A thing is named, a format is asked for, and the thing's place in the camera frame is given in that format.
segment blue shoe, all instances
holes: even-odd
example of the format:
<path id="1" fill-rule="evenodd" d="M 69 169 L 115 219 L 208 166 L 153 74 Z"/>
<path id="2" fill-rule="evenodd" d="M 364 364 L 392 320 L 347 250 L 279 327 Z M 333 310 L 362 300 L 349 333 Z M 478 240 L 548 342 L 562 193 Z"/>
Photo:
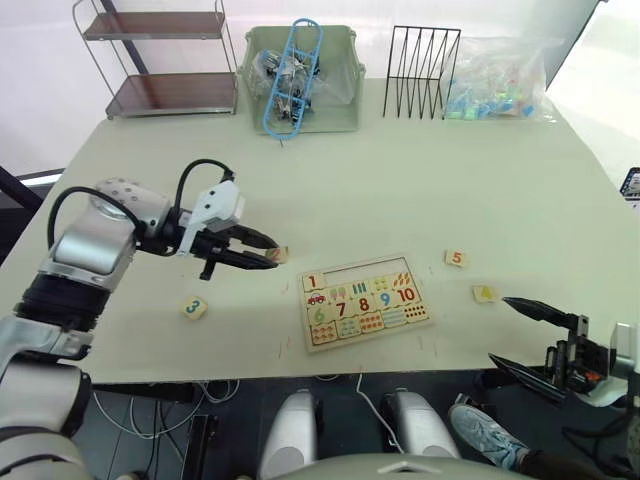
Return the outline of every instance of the blue shoe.
<path id="1" fill-rule="evenodd" d="M 477 408 L 456 404 L 449 409 L 449 419 L 453 429 L 465 442 L 498 467 L 515 470 L 529 453 L 524 443 Z"/>

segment wooden number puzzle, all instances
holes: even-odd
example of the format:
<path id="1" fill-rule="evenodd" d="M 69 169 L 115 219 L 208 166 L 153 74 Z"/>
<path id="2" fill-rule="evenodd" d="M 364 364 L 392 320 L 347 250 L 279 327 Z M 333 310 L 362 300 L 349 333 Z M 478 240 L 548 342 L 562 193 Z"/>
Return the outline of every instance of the wooden number puzzle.
<path id="1" fill-rule="evenodd" d="M 310 352 L 406 331 L 430 320 L 404 257 L 306 272 L 299 285 Z"/>

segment white table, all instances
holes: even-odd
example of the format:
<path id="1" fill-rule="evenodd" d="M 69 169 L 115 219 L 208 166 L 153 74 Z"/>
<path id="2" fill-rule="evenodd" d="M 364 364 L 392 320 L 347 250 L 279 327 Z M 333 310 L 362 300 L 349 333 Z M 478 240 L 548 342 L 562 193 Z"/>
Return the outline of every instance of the white table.
<path id="1" fill-rule="evenodd" d="M 189 381 L 490 366 L 488 352 L 541 364 L 566 337 L 503 303 L 478 305 L 470 286 L 545 301 L 591 318 L 591 337 L 640 319 L 640 229 L 567 123 L 381 118 L 383 81 L 367 81 L 361 129 L 305 134 L 284 148 L 257 135 L 243 102 L 234 117 L 104 121 L 71 162 L 0 270 L 0 304 L 19 301 L 45 256 L 45 221 L 63 188 L 111 177 L 169 196 L 191 160 L 237 172 L 242 223 L 291 249 L 274 270 L 138 253 L 99 319 L 80 366 L 95 382 Z M 217 182 L 199 167 L 183 206 Z M 84 209 L 69 199 L 58 231 Z M 445 249 L 468 253 L 464 270 Z M 407 253 L 435 317 L 433 326 L 309 355 L 296 286 L 303 271 Z M 209 303 L 203 319 L 182 300 Z"/>

